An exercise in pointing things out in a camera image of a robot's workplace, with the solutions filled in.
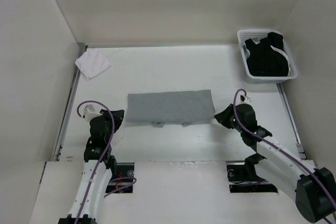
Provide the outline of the grey tank top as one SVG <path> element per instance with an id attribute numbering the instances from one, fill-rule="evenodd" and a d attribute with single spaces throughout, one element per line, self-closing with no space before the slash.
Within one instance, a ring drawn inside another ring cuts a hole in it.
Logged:
<path id="1" fill-rule="evenodd" d="M 129 94 L 125 118 L 130 123 L 188 125 L 214 114 L 211 90 L 198 90 Z"/>

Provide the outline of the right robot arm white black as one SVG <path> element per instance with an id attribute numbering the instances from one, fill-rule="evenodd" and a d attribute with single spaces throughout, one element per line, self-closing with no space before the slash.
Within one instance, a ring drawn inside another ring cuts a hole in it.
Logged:
<path id="1" fill-rule="evenodd" d="M 293 200 L 310 223 L 335 212 L 334 175 L 327 168 L 315 168 L 285 150 L 271 132 L 258 125 L 251 105 L 230 104 L 214 118 L 222 126 L 237 130 L 255 152 L 245 159 L 243 172 L 248 179 L 260 178 L 276 186 Z"/>

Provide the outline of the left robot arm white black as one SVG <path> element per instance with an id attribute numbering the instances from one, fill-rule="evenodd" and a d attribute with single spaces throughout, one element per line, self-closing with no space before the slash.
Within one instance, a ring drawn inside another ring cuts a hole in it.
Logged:
<path id="1" fill-rule="evenodd" d="M 60 218 L 59 223 L 98 223 L 108 183 L 118 175 L 111 137 L 122 124 L 124 110 L 96 112 L 88 105 L 83 117 L 89 122 L 90 137 L 83 154 L 81 181 L 67 217 Z"/>

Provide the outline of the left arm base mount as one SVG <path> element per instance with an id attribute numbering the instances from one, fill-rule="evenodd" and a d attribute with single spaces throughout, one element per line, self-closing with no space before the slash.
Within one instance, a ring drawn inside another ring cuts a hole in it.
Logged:
<path id="1" fill-rule="evenodd" d="M 109 181 L 106 194 L 115 191 L 117 194 L 132 193 L 134 183 L 134 163 L 117 163 L 116 172 L 113 173 L 111 180 Z"/>

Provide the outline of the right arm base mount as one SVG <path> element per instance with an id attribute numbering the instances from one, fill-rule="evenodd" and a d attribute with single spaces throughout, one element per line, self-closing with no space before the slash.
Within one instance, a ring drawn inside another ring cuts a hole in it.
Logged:
<path id="1" fill-rule="evenodd" d="M 244 162 L 228 162 L 227 178 L 231 193 L 278 193 L 276 186 L 259 177 L 254 165 L 264 158 L 259 154 L 247 157 Z"/>

